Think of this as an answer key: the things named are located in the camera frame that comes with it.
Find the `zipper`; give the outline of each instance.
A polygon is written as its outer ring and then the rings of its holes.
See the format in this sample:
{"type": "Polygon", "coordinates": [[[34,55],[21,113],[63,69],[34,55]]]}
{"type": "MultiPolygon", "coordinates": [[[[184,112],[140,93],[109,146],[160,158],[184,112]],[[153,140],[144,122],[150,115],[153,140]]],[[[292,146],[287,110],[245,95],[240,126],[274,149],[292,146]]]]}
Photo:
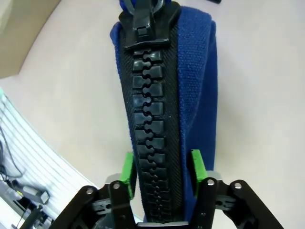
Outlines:
{"type": "Polygon", "coordinates": [[[171,222],[171,195],[165,162],[162,51],[135,51],[133,60],[134,137],[148,209],[154,221],[171,222]]]}
{"type": "Polygon", "coordinates": [[[121,66],[132,62],[123,71],[121,82],[143,208],[149,222],[166,223],[183,219],[178,105],[177,101],[170,104],[168,93],[170,82],[177,84],[177,75],[168,74],[168,57],[164,59],[169,53],[171,29],[179,17],[180,6],[171,2],[158,11],[155,16],[151,0],[139,0],[134,11],[120,15],[125,32],[121,66]]]}

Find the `zipper tooth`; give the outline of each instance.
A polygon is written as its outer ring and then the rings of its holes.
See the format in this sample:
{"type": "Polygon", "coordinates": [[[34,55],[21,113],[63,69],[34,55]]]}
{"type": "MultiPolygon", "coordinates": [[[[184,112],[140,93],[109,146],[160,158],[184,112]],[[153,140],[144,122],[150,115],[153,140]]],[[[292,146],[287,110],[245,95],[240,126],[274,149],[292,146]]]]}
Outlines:
{"type": "Polygon", "coordinates": [[[134,52],[133,106],[137,108],[134,113],[137,126],[134,136],[139,156],[139,173],[149,196],[149,217],[153,222],[165,223],[171,222],[173,217],[164,153],[164,107],[162,102],[156,100],[163,96],[161,64],[161,51],[144,49],[134,52]]]}

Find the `black cable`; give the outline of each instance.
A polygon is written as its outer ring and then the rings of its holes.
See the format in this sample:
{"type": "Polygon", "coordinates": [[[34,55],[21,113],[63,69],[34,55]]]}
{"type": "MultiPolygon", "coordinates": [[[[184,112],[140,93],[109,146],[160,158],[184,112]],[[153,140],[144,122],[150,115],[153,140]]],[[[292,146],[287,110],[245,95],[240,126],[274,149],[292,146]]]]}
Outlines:
{"type": "Polygon", "coordinates": [[[4,161],[4,150],[3,150],[3,144],[0,141],[0,174],[2,180],[6,182],[8,180],[8,176],[7,176],[6,168],[3,165],[3,161],[4,161]]]}
{"type": "Polygon", "coordinates": [[[22,218],[23,218],[25,212],[27,211],[28,207],[30,206],[30,204],[31,204],[31,203],[28,203],[28,205],[27,205],[27,207],[25,208],[23,214],[21,215],[21,218],[20,218],[20,220],[19,220],[19,222],[18,222],[18,224],[17,224],[17,226],[16,226],[16,229],[18,229],[18,226],[19,226],[19,224],[20,224],[20,222],[21,222],[21,220],[22,220],[22,218]]]}
{"type": "Polygon", "coordinates": [[[26,211],[27,211],[27,208],[24,210],[23,214],[21,215],[20,220],[19,220],[19,222],[18,222],[18,224],[17,224],[17,226],[16,226],[16,229],[18,229],[18,226],[19,226],[19,224],[20,224],[20,222],[21,222],[21,220],[22,220],[22,218],[23,218],[23,216],[24,216],[24,213],[25,213],[26,211]]]}
{"type": "MultiPolygon", "coordinates": [[[[11,159],[13,165],[15,166],[15,168],[16,168],[16,169],[18,170],[18,172],[20,173],[19,176],[11,176],[11,175],[8,175],[8,174],[6,173],[6,169],[4,168],[4,170],[5,170],[5,174],[4,174],[4,175],[5,175],[7,178],[21,178],[21,177],[23,176],[23,173],[21,172],[21,170],[18,168],[18,166],[16,165],[16,163],[15,163],[15,161],[14,161],[14,158],[13,158],[13,156],[12,156],[12,154],[11,154],[11,151],[10,151],[9,144],[8,144],[8,142],[7,142],[7,140],[6,140],[5,134],[4,134],[4,132],[3,132],[1,126],[0,126],[0,132],[1,132],[1,135],[2,135],[2,137],[3,137],[3,139],[4,139],[5,146],[6,146],[7,150],[8,150],[8,153],[9,153],[9,155],[10,155],[10,159],[11,159]]],[[[4,154],[4,148],[3,148],[3,146],[0,147],[0,151],[1,151],[0,154],[3,155],[3,154],[4,154]]]]}

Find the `blue cloth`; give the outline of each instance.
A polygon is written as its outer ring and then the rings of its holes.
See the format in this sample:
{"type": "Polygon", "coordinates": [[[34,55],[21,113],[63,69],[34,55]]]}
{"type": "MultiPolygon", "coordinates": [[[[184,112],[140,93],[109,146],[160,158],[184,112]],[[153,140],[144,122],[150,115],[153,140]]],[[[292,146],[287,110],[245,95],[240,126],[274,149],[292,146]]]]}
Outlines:
{"type": "MultiPolygon", "coordinates": [[[[121,75],[119,63],[121,28],[117,23],[111,31],[119,75],[121,75]]],[[[206,169],[214,168],[217,115],[215,32],[216,25],[209,14],[182,7],[178,20],[178,84],[186,221],[191,219],[196,204],[186,166],[187,155],[191,149],[199,149],[206,169]]]]}

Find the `zipper pull tab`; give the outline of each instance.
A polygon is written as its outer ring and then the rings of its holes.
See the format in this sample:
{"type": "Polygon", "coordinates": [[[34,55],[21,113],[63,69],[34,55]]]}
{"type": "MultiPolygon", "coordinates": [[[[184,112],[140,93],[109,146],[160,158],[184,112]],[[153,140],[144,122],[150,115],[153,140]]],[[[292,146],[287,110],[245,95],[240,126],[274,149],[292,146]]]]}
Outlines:
{"type": "Polygon", "coordinates": [[[133,16],[133,32],[136,42],[155,40],[154,24],[152,0],[137,1],[133,16]]]}
{"type": "Polygon", "coordinates": [[[125,49],[170,44],[170,30],[179,18],[180,5],[158,0],[154,6],[152,0],[138,0],[133,8],[130,1],[124,0],[128,11],[119,16],[126,34],[125,49]]]}

